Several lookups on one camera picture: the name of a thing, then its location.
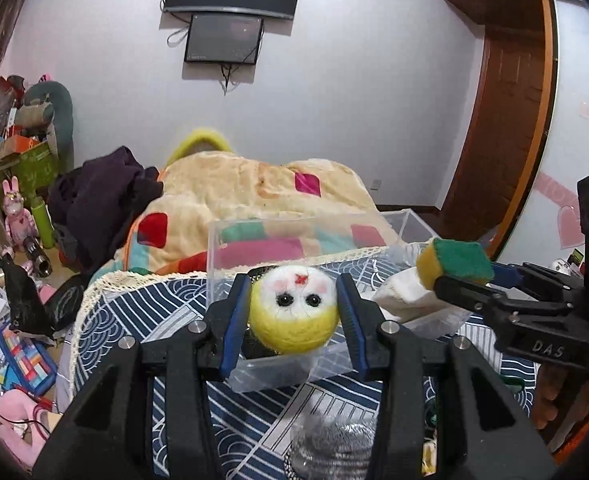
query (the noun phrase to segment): yellow and white felt ball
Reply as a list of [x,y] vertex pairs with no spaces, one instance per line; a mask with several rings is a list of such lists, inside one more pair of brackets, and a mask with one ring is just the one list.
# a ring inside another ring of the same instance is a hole
[[319,348],[339,322],[335,283],[312,267],[269,270],[252,285],[249,322],[259,341],[281,354]]

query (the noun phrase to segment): baseboard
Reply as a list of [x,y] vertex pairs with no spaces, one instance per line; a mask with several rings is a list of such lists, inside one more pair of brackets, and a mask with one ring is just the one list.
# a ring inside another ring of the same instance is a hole
[[441,213],[441,210],[433,205],[384,205],[384,204],[377,204],[377,209],[381,212],[385,211],[400,211],[402,209],[412,209],[415,213],[431,213],[433,215],[438,215]]

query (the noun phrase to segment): wooden door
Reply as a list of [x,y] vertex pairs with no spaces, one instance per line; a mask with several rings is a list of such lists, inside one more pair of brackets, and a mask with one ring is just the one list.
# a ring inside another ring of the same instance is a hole
[[447,237],[477,240],[503,220],[533,140],[543,59],[543,36],[487,29],[471,126],[441,211]]

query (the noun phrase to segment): pink heart sticker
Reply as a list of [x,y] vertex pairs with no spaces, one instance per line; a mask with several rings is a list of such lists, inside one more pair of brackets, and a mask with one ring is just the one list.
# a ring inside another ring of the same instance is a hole
[[562,249],[575,248],[586,242],[581,232],[578,208],[575,209],[573,206],[566,205],[559,209],[557,227]]

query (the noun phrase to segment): dark clothing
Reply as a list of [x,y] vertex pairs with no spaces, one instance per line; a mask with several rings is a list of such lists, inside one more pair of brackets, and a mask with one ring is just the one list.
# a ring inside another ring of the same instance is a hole
[[163,193],[156,168],[143,169],[121,146],[69,173],[50,186],[53,224],[65,226],[77,242],[79,263],[95,272],[124,245],[132,222]]

